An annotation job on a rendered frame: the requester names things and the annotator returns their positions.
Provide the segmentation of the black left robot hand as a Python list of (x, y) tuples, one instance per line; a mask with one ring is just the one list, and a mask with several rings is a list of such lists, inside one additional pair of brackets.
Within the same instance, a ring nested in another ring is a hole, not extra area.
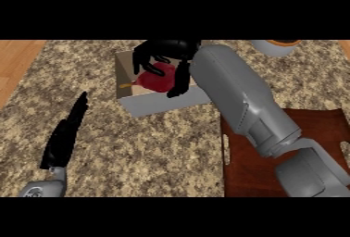
[(70, 108), (67, 117), (60, 120), (45, 143), (39, 169), (64, 168), (69, 162), (76, 132), (82, 123), (87, 105), (87, 92), (82, 92)]

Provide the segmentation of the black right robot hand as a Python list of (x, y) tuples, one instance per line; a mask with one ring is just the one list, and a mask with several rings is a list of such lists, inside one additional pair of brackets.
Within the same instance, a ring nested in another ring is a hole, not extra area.
[(174, 70), (174, 87), (166, 93), (166, 97), (172, 98), (183, 95), (188, 91), (190, 72), (188, 61), (199, 49), (199, 40), (146, 40), (132, 51), (132, 67), (134, 74), (138, 74), (138, 69), (157, 76), (163, 76), (163, 71), (150, 64), (150, 58), (155, 61), (168, 63), (169, 59), (177, 59), (178, 64)]

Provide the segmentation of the cardboard box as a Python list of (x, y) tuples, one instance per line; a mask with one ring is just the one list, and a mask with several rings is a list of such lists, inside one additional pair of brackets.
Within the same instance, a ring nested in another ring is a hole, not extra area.
[(147, 90), (138, 85), (121, 88), (137, 79), (132, 70), (132, 52), (115, 53), (116, 99), (132, 117), (141, 117), (187, 106), (206, 104), (211, 99), (190, 81), (188, 91), (178, 97), (168, 98), (165, 93)]

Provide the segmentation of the brown wooden tray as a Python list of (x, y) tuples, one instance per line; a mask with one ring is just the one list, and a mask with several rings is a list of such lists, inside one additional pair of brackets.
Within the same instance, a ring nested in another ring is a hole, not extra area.
[[(350, 167), (341, 151), (341, 142), (350, 144), (350, 124), (341, 109), (305, 110), (284, 109), (302, 129), (302, 136), (314, 139), (332, 156), (345, 172)], [(221, 140), (228, 140), (228, 151), (221, 157), (230, 162), (222, 164), (224, 196), (225, 197), (286, 197), (283, 188), (274, 178), (274, 167), (296, 152), (287, 152), (279, 158), (259, 157), (248, 139), (231, 132), (225, 120), (220, 119)]]

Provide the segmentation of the grey cylinder with orange rim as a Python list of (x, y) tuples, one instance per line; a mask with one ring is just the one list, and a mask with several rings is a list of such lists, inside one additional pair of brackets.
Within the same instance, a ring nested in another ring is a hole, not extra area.
[(255, 50), (267, 56), (286, 56), (295, 49), (299, 40), (251, 40)]

